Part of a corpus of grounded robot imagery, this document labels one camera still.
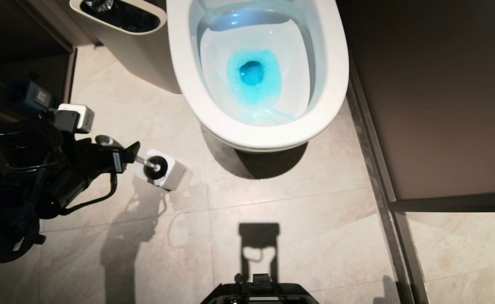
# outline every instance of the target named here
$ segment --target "blue water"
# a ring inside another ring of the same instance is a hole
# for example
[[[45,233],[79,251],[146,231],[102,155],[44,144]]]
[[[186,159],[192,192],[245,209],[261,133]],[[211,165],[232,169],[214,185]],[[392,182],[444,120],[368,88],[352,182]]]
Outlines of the blue water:
[[[279,61],[270,50],[243,50],[232,54],[227,62],[230,90],[243,108],[272,109],[281,94]]]

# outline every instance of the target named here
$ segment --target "white toilet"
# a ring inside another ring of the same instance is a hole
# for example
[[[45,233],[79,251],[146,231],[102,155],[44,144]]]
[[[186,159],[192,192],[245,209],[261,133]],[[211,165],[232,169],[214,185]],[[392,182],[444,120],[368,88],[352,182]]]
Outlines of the white toilet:
[[[167,9],[178,84],[226,144],[286,150],[337,115],[349,70],[335,0],[168,0]]]

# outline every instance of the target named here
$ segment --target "black trash bag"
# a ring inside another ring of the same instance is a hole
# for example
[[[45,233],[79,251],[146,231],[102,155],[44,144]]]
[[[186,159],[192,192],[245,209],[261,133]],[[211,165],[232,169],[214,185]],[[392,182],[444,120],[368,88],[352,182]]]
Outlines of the black trash bag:
[[[103,22],[132,33],[157,29],[160,20],[145,10],[120,0],[84,0],[80,9]]]

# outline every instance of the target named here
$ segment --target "toilet rim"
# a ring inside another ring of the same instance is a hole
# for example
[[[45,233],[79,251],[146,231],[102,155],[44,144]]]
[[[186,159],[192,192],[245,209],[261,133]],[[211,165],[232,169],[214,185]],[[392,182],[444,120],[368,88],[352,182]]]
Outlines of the toilet rim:
[[[348,51],[338,8],[333,0],[316,1],[322,36],[325,39],[326,73],[317,105],[295,121],[258,127],[236,121],[213,101],[193,56],[189,32],[189,10],[193,0],[169,1],[170,52],[178,84],[191,110],[211,133],[234,146],[272,149],[303,144],[323,131],[337,115],[348,84]]]

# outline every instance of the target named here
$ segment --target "tile grout line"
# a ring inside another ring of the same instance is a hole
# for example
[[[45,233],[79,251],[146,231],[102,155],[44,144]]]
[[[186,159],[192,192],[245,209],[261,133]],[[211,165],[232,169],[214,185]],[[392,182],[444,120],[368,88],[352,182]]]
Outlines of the tile grout line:
[[[206,149],[205,149],[205,144],[206,141],[204,140],[204,128],[201,126],[200,128],[200,136],[203,137],[203,148],[202,148],[202,154],[203,154],[203,167],[204,167],[204,183],[206,187],[206,213],[208,216],[208,228],[209,228],[209,233],[210,233],[210,258],[212,261],[212,286],[215,286],[215,263],[213,259],[213,233],[212,233],[212,221],[210,219],[210,191],[208,188],[208,173],[206,172]]]
[[[342,288],[347,288],[347,287],[355,287],[355,286],[359,286],[359,285],[367,285],[367,284],[377,283],[377,282],[384,282],[384,280],[369,281],[369,282],[363,282],[363,283],[352,284],[352,285],[343,285],[343,286],[332,287],[332,288],[325,288],[325,289],[311,290],[311,291],[309,291],[309,293],[324,292],[324,291],[327,291],[327,290],[342,289]]]
[[[362,187],[362,188],[355,188],[355,189],[348,189],[348,190],[341,190],[341,191],[331,191],[331,192],[309,194],[309,195],[303,195],[303,196],[295,196],[293,198],[279,198],[277,200],[256,202],[256,203],[251,203],[251,204],[242,204],[242,205],[236,205],[236,206],[222,206],[219,208],[209,209],[208,211],[228,209],[228,208],[236,208],[236,207],[240,207],[240,206],[253,206],[253,205],[258,205],[258,204],[275,203],[275,202],[287,201],[287,200],[297,200],[299,198],[311,198],[313,196],[328,195],[328,194],[332,194],[332,193],[344,193],[344,192],[351,192],[351,191],[358,191],[358,190],[371,190],[371,189],[369,187]]]
[[[43,265],[43,245],[39,245],[39,277],[37,279],[37,304],[41,301],[41,266]]]
[[[253,206],[253,205],[266,204],[266,203],[274,203],[274,202],[280,202],[280,201],[286,201],[286,200],[296,200],[298,198],[311,198],[313,196],[328,195],[328,194],[332,194],[332,193],[344,193],[344,192],[351,192],[351,191],[358,191],[358,190],[371,190],[371,189],[369,187],[363,187],[363,188],[356,188],[356,189],[343,190],[343,191],[334,191],[334,192],[327,192],[327,193],[310,194],[310,195],[305,195],[305,196],[296,196],[295,198],[281,198],[281,199],[278,199],[278,200],[256,202],[256,203],[252,203],[252,204],[243,204],[243,205],[237,205],[237,206],[224,206],[224,207],[213,208],[213,209],[208,209],[208,210],[194,210],[194,211],[187,211],[187,212],[178,212],[178,213],[172,213],[172,214],[164,214],[164,215],[161,215],[160,217],[176,216],[178,214],[191,214],[191,213],[204,212],[204,211],[210,212],[210,211],[214,211],[214,210],[236,208],[236,207],[241,207],[241,206]],[[155,219],[155,218],[156,218],[155,216],[149,216],[149,217],[142,217],[140,219],[124,220],[124,221],[111,222],[111,223],[101,223],[101,224],[95,224],[95,225],[84,225],[84,226],[80,226],[80,227],[71,227],[71,228],[66,228],[66,229],[54,229],[54,230],[42,231],[42,232],[43,233],[50,233],[50,232],[58,232],[58,231],[68,231],[68,230],[74,230],[74,229],[80,229],[80,228],[99,227],[99,226],[103,226],[103,225],[114,225],[114,224],[119,224],[119,223],[129,223],[129,222],[134,222],[134,221],[149,220],[149,219]]]
[[[178,138],[182,136],[196,135],[201,133],[202,131],[184,131],[180,134],[171,134],[171,135],[161,135],[161,136],[148,136],[148,137],[137,137],[137,141],[152,141],[152,140],[161,140],[163,138]]]
[[[486,271],[488,269],[493,269],[493,268],[495,268],[495,264],[493,264],[491,266],[488,266],[488,267],[483,267],[483,268],[480,268],[480,269],[476,269],[476,270],[473,270],[473,271],[466,271],[466,272],[463,272],[463,273],[456,273],[456,274],[448,275],[446,277],[438,277],[437,279],[426,280],[425,282],[427,283],[427,282],[439,281],[439,280],[443,280],[443,279],[448,279],[450,277],[457,277],[458,275],[467,275],[467,274],[471,274],[471,273],[475,273],[475,272]]]

